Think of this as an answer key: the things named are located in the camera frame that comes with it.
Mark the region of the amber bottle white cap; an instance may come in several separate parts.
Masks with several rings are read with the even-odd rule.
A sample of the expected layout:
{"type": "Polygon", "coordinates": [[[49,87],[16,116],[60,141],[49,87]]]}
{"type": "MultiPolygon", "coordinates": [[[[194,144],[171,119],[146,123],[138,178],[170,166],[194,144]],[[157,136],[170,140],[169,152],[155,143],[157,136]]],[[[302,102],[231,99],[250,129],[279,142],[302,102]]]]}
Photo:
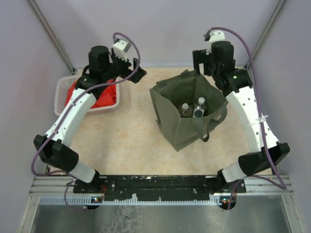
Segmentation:
{"type": "Polygon", "coordinates": [[[203,97],[199,97],[198,100],[193,105],[194,110],[196,109],[203,109],[204,112],[207,111],[207,104],[206,100],[203,97]]]}
{"type": "Polygon", "coordinates": [[[182,118],[192,118],[193,108],[189,104],[183,103],[181,106],[180,116],[182,118]]]}

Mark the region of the green canvas bag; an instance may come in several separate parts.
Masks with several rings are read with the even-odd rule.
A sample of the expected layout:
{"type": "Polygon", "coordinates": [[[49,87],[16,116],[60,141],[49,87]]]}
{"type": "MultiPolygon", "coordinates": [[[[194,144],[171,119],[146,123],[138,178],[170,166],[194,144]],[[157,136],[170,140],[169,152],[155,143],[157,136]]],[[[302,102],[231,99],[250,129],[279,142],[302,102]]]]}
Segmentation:
{"type": "Polygon", "coordinates": [[[227,101],[202,74],[185,70],[150,89],[158,127],[176,151],[209,134],[227,116],[227,101]]]}

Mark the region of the white bottle black cap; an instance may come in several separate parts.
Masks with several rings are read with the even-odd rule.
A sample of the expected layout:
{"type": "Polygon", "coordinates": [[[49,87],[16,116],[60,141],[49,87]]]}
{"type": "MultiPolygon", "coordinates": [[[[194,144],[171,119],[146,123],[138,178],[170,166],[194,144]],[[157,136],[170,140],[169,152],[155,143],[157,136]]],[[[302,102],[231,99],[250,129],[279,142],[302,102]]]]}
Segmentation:
{"type": "Polygon", "coordinates": [[[205,113],[204,109],[202,109],[202,108],[195,108],[193,110],[193,116],[192,117],[203,117],[204,113],[205,113]]]}

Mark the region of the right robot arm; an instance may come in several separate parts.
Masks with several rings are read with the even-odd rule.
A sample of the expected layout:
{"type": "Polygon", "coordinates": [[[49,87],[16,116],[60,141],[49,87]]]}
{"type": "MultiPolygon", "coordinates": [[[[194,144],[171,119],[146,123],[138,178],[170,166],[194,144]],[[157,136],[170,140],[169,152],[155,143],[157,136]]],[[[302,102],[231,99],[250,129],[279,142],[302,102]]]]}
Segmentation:
{"type": "Polygon", "coordinates": [[[269,168],[275,170],[290,152],[288,143],[281,143],[268,126],[267,117],[259,109],[250,76],[245,69],[235,67],[233,55],[234,47],[228,41],[213,42],[210,51],[192,52],[194,71],[200,74],[199,65],[203,65],[203,74],[214,79],[216,87],[234,107],[250,150],[218,172],[217,186],[223,192],[230,191],[235,181],[269,168]]]}

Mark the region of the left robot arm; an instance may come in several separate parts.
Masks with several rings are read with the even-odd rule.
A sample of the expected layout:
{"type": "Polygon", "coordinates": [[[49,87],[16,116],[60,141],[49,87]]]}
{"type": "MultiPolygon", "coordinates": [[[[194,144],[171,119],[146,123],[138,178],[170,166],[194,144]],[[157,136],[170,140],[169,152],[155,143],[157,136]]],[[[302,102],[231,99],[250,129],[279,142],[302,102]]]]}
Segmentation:
{"type": "Polygon", "coordinates": [[[100,189],[101,180],[94,169],[79,160],[70,145],[86,113],[110,85],[118,84],[118,77],[138,83],[146,75],[140,68],[139,58],[132,62],[127,58],[132,45],[121,40],[114,43],[112,49],[93,47],[88,54],[89,64],[77,80],[65,109],[44,135],[34,138],[35,158],[83,181],[85,189],[92,193],[100,189]]]}

